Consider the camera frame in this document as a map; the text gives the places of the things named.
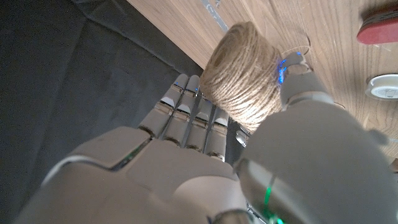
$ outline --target blue led light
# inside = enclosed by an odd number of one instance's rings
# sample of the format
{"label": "blue led light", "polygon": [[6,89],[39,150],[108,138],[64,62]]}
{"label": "blue led light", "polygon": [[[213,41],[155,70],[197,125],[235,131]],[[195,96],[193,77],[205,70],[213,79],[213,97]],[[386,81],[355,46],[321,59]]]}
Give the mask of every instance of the blue led light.
{"label": "blue led light", "polygon": [[283,70],[283,69],[280,69],[280,70],[279,70],[279,78],[278,78],[278,81],[279,81],[280,84],[282,84],[282,83],[284,82],[284,70]]}

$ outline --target green led light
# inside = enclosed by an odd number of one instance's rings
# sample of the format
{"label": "green led light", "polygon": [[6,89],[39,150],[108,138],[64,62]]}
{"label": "green led light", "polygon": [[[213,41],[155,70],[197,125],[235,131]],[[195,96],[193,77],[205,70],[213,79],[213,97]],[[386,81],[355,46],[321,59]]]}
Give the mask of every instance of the green led light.
{"label": "green led light", "polygon": [[264,204],[267,206],[269,202],[269,197],[271,196],[271,188],[267,187],[266,196],[264,197]]}

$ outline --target robot finger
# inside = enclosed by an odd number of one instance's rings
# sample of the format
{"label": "robot finger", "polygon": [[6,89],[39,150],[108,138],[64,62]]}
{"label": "robot finger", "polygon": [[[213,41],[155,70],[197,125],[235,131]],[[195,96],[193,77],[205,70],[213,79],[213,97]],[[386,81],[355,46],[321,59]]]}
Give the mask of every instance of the robot finger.
{"label": "robot finger", "polygon": [[213,104],[211,104],[211,102],[204,96],[200,99],[198,114],[192,122],[191,130],[188,134],[187,143],[185,145],[186,148],[203,152],[212,107]]}
{"label": "robot finger", "polygon": [[216,109],[214,122],[208,135],[206,154],[215,159],[225,161],[226,133],[228,129],[228,113]]}
{"label": "robot finger", "polygon": [[186,74],[179,75],[162,99],[141,121],[138,128],[148,132],[153,138],[158,138],[180,101],[188,79]]}
{"label": "robot finger", "polygon": [[167,127],[163,140],[174,142],[181,147],[185,131],[187,130],[195,98],[198,95],[199,77],[193,75],[185,88],[181,101],[174,111],[169,126]]}

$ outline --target white robotic hand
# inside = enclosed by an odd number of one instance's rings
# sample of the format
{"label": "white robotic hand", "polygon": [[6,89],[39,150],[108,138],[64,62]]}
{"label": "white robotic hand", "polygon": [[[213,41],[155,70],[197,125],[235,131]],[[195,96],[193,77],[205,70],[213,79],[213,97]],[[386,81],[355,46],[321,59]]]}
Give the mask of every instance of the white robotic hand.
{"label": "white robotic hand", "polygon": [[199,77],[180,75],[137,129],[119,127],[78,146],[15,223],[258,222],[223,162],[228,115],[216,108],[212,119],[204,97],[196,109],[198,91]]}

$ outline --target twine ball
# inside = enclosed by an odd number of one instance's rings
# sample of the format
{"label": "twine ball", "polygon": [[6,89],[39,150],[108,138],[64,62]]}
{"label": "twine ball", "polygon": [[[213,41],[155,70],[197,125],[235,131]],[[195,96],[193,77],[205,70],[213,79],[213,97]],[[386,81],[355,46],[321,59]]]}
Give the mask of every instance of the twine ball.
{"label": "twine ball", "polygon": [[281,110],[276,75],[279,52],[252,22],[235,24],[222,38],[200,77],[202,93],[253,133]]}

